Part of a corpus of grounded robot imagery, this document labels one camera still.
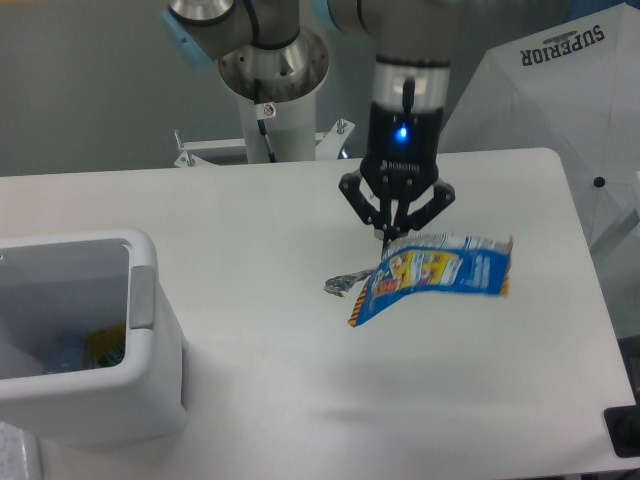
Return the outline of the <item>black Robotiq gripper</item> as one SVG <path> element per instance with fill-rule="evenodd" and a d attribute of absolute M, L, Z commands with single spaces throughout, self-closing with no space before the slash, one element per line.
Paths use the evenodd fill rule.
<path fill-rule="evenodd" d="M 454 187 L 438 180 L 436 165 L 449 77 L 448 62 L 376 61 L 366 154 L 360 171 L 345 173 L 338 188 L 360 220 L 373 227 L 381 254 L 388 237 L 421 230 L 456 199 Z M 363 178 L 380 210 L 361 191 Z M 432 199 L 408 213 L 411 202 L 432 185 Z"/>

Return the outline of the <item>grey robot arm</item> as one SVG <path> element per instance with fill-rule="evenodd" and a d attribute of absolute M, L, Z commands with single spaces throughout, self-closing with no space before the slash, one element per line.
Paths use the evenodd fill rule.
<path fill-rule="evenodd" d="M 367 143 L 339 183 L 384 243 L 422 229 L 455 198 L 436 164 L 462 5 L 317 1 L 328 29 L 372 40 Z M 238 101 L 251 163 L 313 160 L 316 96 L 330 71 L 324 39 L 297 1 L 171 1 L 161 17 L 188 62 L 215 65 Z"/>

